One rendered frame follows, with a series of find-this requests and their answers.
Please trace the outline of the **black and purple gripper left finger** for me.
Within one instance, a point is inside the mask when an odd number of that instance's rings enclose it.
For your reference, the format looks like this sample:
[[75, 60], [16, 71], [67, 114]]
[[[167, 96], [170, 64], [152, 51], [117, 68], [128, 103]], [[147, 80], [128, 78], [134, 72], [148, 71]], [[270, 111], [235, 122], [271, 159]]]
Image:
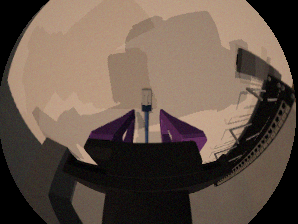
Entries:
[[[132, 109], [124, 116], [91, 131], [88, 138], [111, 140], [113, 142], [133, 142], [134, 129], [135, 109]], [[123, 135], [125, 132], [126, 135], [123, 139]]]

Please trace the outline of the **black patch panel rack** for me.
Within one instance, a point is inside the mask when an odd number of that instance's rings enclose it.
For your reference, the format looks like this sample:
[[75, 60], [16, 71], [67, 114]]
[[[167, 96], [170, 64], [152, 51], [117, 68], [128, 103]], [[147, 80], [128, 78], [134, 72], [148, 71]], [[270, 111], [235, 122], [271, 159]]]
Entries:
[[[268, 148], [287, 120], [295, 100], [295, 90], [281, 81], [282, 75], [276, 69], [256, 55], [238, 48], [236, 65], [237, 72], [263, 79], [263, 90], [246, 88], [248, 92], [258, 98], [258, 102], [249, 124], [229, 130], [236, 140], [233, 147], [214, 153], [217, 160], [216, 154], [230, 150], [226, 157], [233, 170], [221, 181], [214, 183], [215, 187], [242, 172]], [[253, 91], [260, 91], [261, 97]], [[243, 127], [245, 129], [237, 139], [232, 131]]]

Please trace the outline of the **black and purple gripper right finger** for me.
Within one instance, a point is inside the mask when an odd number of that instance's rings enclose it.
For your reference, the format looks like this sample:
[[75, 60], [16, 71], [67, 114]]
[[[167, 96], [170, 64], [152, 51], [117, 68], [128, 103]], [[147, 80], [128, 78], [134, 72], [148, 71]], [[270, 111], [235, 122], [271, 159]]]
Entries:
[[159, 119], [162, 142], [195, 141], [199, 151], [207, 142], [207, 137], [202, 130], [171, 116], [163, 109], [160, 109]]

